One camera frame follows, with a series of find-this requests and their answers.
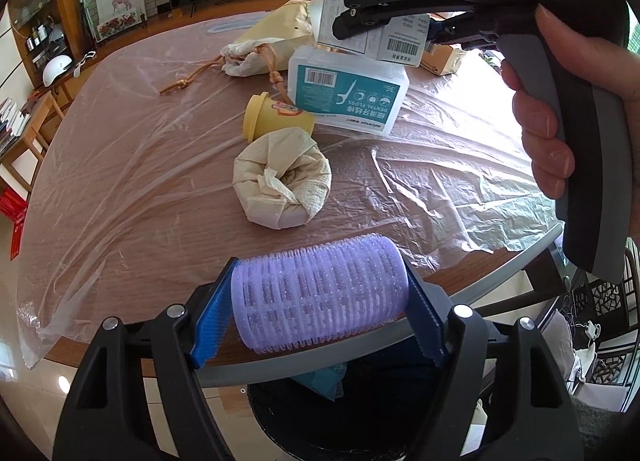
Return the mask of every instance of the screw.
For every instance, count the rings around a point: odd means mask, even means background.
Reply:
[[[118,319],[114,316],[105,318],[104,322],[102,322],[102,329],[106,331],[111,331],[112,329],[116,329],[116,327],[118,327]]]
[[[453,313],[458,315],[460,318],[469,318],[474,313],[474,310],[467,305],[458,304],[453,308]]]
[[[166,310],[166,313],[168,316],[170,316],[171,318],[178,318],[182,315],[184,315],[184,306],[180,305],[180,304],[174,304],[172,306],[169,306]]]
[[[528,316],[524,316],[520,319],[520,325],[524,327],[527,331],[530,331],[536,327],[535,322],[530,319]]]

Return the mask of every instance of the dental floss box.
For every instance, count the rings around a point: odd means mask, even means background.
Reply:
[[[301,46],[289,60],[288,94],[316,123],[388,136],[409,88],[404,66]]]

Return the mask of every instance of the cardboard box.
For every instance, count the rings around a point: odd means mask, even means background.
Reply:
[[[334,37],[334,20],[347,8],[343,0],[312,0],[309,5],[314,35],[319,44],[360,54],[372,60],[418,67],[427,40],[428,14],[392,18],[385,26],[345,40]]]
[[[466,51],[451,46],[434,44],[422,54],[420,67],[431,71],[434,75],[450,75],[460,69]]]

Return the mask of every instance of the book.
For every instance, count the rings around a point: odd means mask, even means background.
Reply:
[[[11,135],[14,137],[20,136],[18,128],[24,121],[24,114],[18,111],[18,115],[14,118],[14,123],[11,124]]]
[[[22,120],[22,123],[20,124],[20,127],[18,127],[18,132],[17,132],[18,136],[22,135],[22,133],[24,131],[24,128],[27,126],[27,123],[29,123],[29,118],[31,118],[30,114],[25,114],[24,115],[24,120]]]
[[[16,139],[17,137],[9,136],[2,143],[0,143],[0,156],[4,154],[4,151],[11,147],[12,144],[14,144],[14,141]]]
[[[7,98],[2,104],[0,104],[0,121],[7,121],[11,113],[11,108],[15,105],[15,102],[11,98]]]
[[[20,114],[20,110],[18,110],[18,107],[14,102],[13,105],[11,106],[11,113],[7,118],[7,120],[9,121],[9,123],[7,124],[8,127],[14,126],[14,121],[15,121],[15,118],[18,117],[18,114]]]

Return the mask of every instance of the barcode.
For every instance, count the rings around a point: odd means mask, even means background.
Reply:
[[[416,56],[418,54],[417,44],[411,44],[403,42],[397,38],[390,38],[386,43],[386,49],[389,51],[395,51],[396,53],[403,53],[405,55]]]
[[[307,69],[305,73],[305,84],[335,88],[335,79],[338,73],[321,71],[319,69]]]

